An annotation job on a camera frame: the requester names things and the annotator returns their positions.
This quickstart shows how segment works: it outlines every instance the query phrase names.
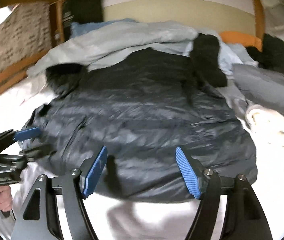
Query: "yellow panel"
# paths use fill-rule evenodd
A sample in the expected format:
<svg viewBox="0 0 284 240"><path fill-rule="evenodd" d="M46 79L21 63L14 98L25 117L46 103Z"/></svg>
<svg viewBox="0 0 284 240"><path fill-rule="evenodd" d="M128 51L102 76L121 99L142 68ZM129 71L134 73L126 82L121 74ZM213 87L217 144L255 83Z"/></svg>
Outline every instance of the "yellow panel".
<svg viewBox="0 0 284 240"><path fill-rule="evenodd" d="M133 18L141 22L174 20L194 28L255 35L255 17L240 9L203 0L134 0L108 6L104 19Z"/></svg>

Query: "gray pillow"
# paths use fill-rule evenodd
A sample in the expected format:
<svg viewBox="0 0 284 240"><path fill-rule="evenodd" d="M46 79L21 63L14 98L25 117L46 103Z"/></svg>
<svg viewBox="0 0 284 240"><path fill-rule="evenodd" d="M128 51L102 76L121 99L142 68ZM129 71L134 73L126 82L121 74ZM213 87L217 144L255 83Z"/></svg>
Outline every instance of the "gray pillow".
<svg viewBox="0 0 284 240"><path fill-rule="evenodd" d="M250 65L232 66L235 83L246 99L284 115L284 74Z"/></svg>

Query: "screw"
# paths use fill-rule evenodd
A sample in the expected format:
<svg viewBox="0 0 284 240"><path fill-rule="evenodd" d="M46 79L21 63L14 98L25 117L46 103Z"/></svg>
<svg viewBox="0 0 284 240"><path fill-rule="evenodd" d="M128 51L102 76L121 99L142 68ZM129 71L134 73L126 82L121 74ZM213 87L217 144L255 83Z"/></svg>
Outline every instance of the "screw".
<svg viewBox="0 0 284 240"><path fill-rule="evenodd" d="M44 179L47 179L47 176L45 174L42 174L40 176L38 176L38 181L43 181Z"/></svg>
<svg viewBox="0 0 284 240"><path fill-rule="evenodd" d="M245 175L240 174L240 175L238 176L238 179L244 181L244 180L246 180L247 178L245 177Z"/></svg>
<svg viewBox="0 0 284 240"><path fill-rule="evenodd" d="M211 176L213 174L213 170L211 169L205 169L204 170L205 175Z"/></svg>
<svg viewBox="0 0 284 240"><path fill-rule="evenodd" d="M79 169L71 170L71 175L79 175L79 174L80 174L80 170Z"/></svg>

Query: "ribbed blue pad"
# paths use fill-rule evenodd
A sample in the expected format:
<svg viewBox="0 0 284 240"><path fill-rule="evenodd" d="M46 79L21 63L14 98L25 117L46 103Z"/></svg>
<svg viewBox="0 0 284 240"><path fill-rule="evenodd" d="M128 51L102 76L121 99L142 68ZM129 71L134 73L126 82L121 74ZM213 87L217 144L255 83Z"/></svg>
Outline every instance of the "ribbed blue pad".
<svg viewBox="0 0 284 240"><path fill-rule="evenodd" d="M103 168L106 164L107 160L107 150L106 147L103 146L102 150L100 151L97 159L93 163L93 166L89 173L85 177L85 186L83 189L82 194L87 198L89 195L93 194L95 187L98 184L98 180L101 177L101 173Z"/></svg>
<svg viewBox="0 0 284 240"><path fill-rule="evenodd" d="M41 130L38 127L33 127L25 130L15 132L13 141L25 141L41 135Z"/></svg>
<svg viewBox="0 0 284 240"><path fill-rule="evenodd" d="M194 195L196 199L199 199L201 192L199 190L198 178L180 147L175 150L175 159L178 163L187 189L189 190L191 195Z"/></svg>

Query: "blue pillow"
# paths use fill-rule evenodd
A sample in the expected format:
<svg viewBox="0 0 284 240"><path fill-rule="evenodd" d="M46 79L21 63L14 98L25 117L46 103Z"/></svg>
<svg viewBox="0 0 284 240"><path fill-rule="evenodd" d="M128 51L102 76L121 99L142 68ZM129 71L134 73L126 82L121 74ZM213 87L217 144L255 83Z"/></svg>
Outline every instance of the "blue pillow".
<svg viewBox="0 0 284 240"><path fill-rule="evenodd" d="M134 22L136 23L136 20L133 20L131 18L122 19L122 20L114 20L114 21L107 21L107 22L101 22L101 23L85 23L85 24L79 24L78 22L72 22L71 23L71 38L75 38L77 36L81 36L83 34L89 33L93 30L97 30L99 28L102 28L106 25L109 25L111 23L116 22Z"/></svg>

